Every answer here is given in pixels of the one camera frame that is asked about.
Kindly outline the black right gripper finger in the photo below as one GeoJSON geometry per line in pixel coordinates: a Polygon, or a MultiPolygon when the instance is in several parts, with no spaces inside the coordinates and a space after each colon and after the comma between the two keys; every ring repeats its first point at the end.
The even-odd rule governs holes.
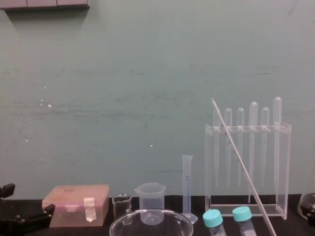
{"type": "Polygon", "coordinates": [[[305,201],[301,203],[302,216],[308,221],[315,220],[315,203],[314,201],[305,201]]]}

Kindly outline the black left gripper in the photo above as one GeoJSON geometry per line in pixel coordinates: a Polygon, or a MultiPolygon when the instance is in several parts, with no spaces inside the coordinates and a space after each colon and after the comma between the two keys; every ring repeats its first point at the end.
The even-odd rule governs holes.
{"type": "MultiPolygon", "coordinates": [[[[4,202],[14,194],[15,184],[10,183],[0,188],[0,203],[4,202]]],[[[55,211],[55,205],[50,204],[45,207],[42,213],[24,217],[19,214],[9,214],[0,217],[0,235],[1,236],[24,236],[25,227],[49,227],[52,216],[55,211]]]]}

